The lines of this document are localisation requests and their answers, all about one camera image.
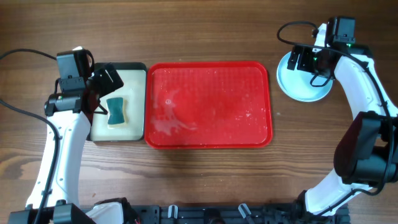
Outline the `green and yellow sponge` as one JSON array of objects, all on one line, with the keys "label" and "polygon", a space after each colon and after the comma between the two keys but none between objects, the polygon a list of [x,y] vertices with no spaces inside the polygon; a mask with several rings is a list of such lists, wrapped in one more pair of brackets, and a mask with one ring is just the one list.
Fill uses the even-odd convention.
[{"label": "green and yellow sponge", "polygon": [[106,100],[108,107],[108,127],[120,128],[127,125],[125,113],[125,100],[122,97],[109,98]]}]

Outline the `light blue plate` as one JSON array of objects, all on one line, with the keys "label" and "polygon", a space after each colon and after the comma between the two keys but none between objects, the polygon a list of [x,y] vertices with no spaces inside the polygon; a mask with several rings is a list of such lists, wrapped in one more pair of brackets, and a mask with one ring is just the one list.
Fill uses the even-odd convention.
[{"label": "light blue plate", "polygon": [[301,70],[289,70],[287,68],[289,58],[290,52],[282,57],[276,72],[278,85],[287,96],[297,101],[309,103],[321,100],[329,94],[333,86],[333,80],[330,80],[325,86],[314,87],[310,84],[314,75]]}]

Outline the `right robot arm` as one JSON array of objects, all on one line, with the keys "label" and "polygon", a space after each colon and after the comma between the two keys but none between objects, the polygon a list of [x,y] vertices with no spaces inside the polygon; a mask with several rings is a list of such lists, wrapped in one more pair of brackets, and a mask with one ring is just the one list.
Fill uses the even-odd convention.
[{"label": "right robot arm", "polygon": [[297,100],[298,91],[306,87],[304,80],[315,79],[316,70],[340,82],[353,122],[336,147],[334,168],[286,211],[293,222],[337,218],[342,206],[355,196],[375,196],[386,183],[397,182],[397,107],[377,77],[369,47],[296,47],[279,62],[277,81],[284,93]]}]

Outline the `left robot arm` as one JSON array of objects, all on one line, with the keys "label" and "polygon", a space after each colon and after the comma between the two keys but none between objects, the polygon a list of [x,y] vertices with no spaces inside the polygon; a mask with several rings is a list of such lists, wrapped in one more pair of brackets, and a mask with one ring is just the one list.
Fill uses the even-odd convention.
[{"label": "left robot arm", "polygon": [[83,146],[90,133],[90,116],[99,99],[124,83],[111,63],[91,71],[62,73],[60,92],[45,103],[47,138],[39,175],[25,209],[12,212],[9,223],[124,223],[130,208],[125,198],[79,207],[78,180]]}]

